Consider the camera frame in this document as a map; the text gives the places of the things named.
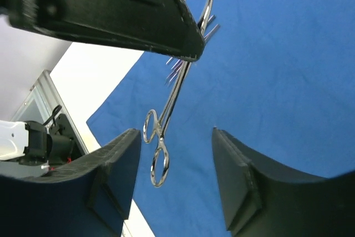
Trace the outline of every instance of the white device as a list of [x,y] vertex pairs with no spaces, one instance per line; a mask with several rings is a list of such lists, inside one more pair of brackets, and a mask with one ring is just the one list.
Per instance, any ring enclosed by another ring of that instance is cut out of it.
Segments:
[[25,122],[0,120],[0,160],[23,157],[28,147],[28,135]]

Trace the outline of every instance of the blue cloth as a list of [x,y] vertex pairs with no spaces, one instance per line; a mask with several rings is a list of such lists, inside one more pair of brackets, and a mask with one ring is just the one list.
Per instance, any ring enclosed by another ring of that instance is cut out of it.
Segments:
[[[205,0],[187,3],[198,18]],[[355,0],[215,0],[212,14],[221,29],[181,90],[160,189],[149,178],[157,141],[142,147],[134,200],[158,237],[228,236],[213,127],[311,174],[355,167]],[[162,110],[167,59],[144,53],[88,120],[101,145]]]

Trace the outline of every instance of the white wall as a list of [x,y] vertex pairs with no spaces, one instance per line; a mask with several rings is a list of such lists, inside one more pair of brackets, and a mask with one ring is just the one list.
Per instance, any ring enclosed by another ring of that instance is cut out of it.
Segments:
[[0,16],[0,120],[10,120],[45,70],[52,70],[70,42],[29,33]]

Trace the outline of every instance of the white table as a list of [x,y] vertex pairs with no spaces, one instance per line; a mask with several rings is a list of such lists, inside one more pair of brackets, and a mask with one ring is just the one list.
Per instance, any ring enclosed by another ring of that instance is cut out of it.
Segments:
[[[53,83],[89,152],[100,146],[86,121],[125,77],[142,53],[129,49],[73,43],[51,72]],[[125,224],[133,237],[154,236],[134,201]]]

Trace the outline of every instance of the black cable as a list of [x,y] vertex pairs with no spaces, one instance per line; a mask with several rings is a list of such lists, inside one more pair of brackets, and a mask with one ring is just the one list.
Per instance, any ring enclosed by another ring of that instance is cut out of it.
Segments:
[[48,123],[50,123],[51,120],[53,120],[53,125],[55,126],[55,116],[59,113],[59,111],[62,110],[62,106],[61,105],[57,105],[53,111],[52,111],[52,115],[50,115],[50,117],[42,124],[43,126],[46,126]]

